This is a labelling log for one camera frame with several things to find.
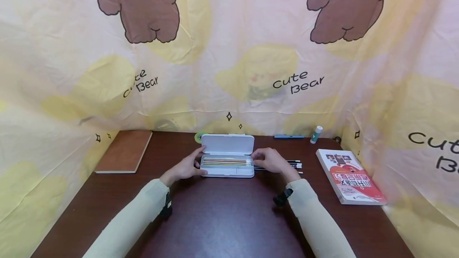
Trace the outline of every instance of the fabric backdrop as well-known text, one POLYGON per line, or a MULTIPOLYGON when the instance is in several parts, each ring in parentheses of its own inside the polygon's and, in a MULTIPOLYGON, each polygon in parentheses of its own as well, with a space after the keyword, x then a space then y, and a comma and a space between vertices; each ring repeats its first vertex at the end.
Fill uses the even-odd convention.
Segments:
POLYGON ((0 257, 33 253, 120 129, 316 125, 416 257, 455 256, 458 16, 458 0, 0 0, 0 257))

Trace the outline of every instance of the dark brown desk surface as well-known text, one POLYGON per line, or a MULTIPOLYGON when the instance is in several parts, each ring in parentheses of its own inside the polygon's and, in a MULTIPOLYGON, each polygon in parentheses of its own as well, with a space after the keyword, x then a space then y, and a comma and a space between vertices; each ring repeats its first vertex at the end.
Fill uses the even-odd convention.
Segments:
MULTIPOLYGON (((199 147, 193 135, 154 132, 136 174, 92 174, 32 257, 82 257, 147 182, 199 147)), ((358 258, 413 257, 380 207, 339 203, 315 156, 317 149, 341 149, 335 141, 320 139, 312 145, 308 139, 256 137, 259 147, 302 161, 303 177, 358 258)), ((127 257, 314 257, 289 207, 273 207, 273 196, 283 189, 279 177, 266 171, 256 171, 253 179, 177 182, 171 189, 172 216, 151 223, 127 257)))

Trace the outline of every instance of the beige sleeve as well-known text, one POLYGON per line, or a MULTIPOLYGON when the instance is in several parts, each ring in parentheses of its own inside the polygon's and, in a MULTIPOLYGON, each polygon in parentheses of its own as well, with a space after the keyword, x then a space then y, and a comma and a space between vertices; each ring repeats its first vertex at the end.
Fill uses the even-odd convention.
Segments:
POLYGON ((145 228, 161 212, 169 188, 152 180, 110 221, 84 258, 124 258, 145 228))
POLYGON ((315 256, 355 258, 341 229, 322 206, 307 180, 295 180, 287 188, 293 189, 288 201, 315 256))

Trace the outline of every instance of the white glue stick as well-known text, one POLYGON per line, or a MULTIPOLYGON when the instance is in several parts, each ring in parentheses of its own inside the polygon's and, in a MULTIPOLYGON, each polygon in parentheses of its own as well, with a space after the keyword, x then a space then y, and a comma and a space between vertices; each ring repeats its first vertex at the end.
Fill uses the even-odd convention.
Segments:
POLYGON ((313 137, 311 137, 311 143, 316 143, 318 136, 322 132, 324 128, 322 128, 320 125, 317 126, 316 130, 314 131, 313 137))

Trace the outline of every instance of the leather notebook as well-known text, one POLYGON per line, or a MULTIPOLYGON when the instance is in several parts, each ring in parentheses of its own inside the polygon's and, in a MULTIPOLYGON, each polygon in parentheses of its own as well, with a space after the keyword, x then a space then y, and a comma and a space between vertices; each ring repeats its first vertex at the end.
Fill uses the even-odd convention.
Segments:
POLYGON ((118 132, 97 164, 95 173, 136 173, 152 134, 151 131, 145 129, 118 132))

